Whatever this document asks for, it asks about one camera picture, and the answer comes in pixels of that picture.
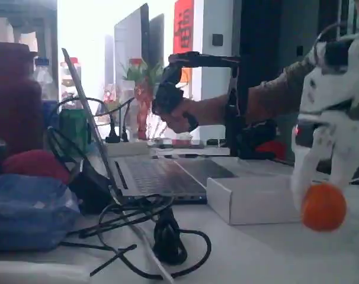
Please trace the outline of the person right hand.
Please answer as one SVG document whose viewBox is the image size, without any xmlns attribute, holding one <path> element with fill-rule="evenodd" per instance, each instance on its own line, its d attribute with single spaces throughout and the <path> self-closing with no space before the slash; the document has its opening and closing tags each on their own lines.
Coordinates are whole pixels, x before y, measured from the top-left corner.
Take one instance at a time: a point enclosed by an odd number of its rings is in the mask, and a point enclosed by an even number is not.
<svg viewBox="0 0 359 284">
<path fill-rule="evenodd" d="M 201 101 L 184 98 L 170 114 L 159 111 L 159 115 L 162 121 L 166 122 L 167 126 L 177 134 L 190 130 L 188 120 L 183 116 L 185 112 L 193 115 L 199 126 L 223 125 L 228 98 L 228 95 Z"/>
</svg>

